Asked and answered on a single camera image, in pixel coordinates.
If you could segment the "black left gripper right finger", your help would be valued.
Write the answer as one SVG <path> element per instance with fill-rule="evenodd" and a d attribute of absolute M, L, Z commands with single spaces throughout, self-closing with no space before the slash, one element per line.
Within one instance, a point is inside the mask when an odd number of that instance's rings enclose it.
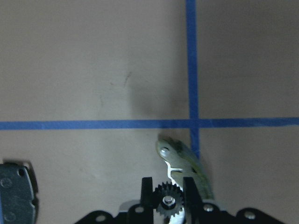
<path fill-rule="evenodd" d="M 184 209 L 187 224 L 200 224 L 202 200 L 192 177 L 183 178 Z"/>

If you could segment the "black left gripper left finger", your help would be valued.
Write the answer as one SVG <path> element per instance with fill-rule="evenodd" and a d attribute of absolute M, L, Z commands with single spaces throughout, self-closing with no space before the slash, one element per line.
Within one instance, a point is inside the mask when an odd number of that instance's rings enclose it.
<path fill-rule="evenodd" d="M 153 181 L 152 177 L 142 178 L 140 205 L 143 208 L 142 223 L 153 224 Z"/>

